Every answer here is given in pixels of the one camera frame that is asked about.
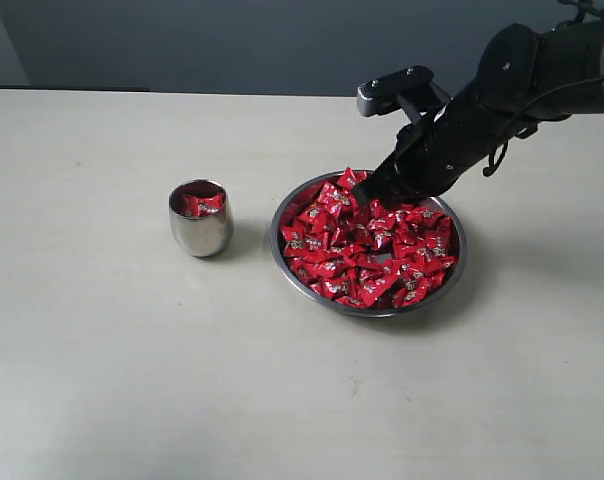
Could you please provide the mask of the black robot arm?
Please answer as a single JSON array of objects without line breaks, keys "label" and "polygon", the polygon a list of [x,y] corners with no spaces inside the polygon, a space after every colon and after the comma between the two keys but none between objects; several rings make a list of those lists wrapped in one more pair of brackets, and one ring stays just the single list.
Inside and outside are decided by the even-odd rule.
[{"label": "black robot arm", "polygon": [[388,157],[354,187],[357,202],[439,196],[480,161],[487,163],[484,176],[492,176],[509,142],[530,137],[543,122],[604,114],[604,8],[573,5],[576,16],[546,33],[521,24],[499,31],[454,97],[419,65],[361,84],[362,116],[401,110],[408,123]]}]

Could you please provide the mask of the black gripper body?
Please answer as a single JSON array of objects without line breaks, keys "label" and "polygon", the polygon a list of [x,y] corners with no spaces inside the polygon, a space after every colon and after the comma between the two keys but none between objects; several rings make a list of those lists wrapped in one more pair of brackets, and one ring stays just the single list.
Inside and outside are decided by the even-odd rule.
[{"label": "black gripper body", "polygon": [[449,190],[458,178],[521,129],[510,112],[483,105],[474,92],[458,94],[421,137],[402,140],[376,172],[388,179],[392,200],[419,200]]}]

